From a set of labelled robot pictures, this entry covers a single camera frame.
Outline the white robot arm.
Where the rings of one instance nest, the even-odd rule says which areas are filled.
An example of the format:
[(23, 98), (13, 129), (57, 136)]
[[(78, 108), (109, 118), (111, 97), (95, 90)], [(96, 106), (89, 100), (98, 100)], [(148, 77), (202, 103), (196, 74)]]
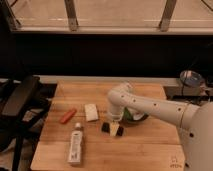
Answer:
[(213, 102), (198, 106), (137, 96), (131, 89), (129, 83), (122, 83), (108, 92), (110, 119), (120, 121), (127, 107), (182, 129), (184, 171), (213, 171)]

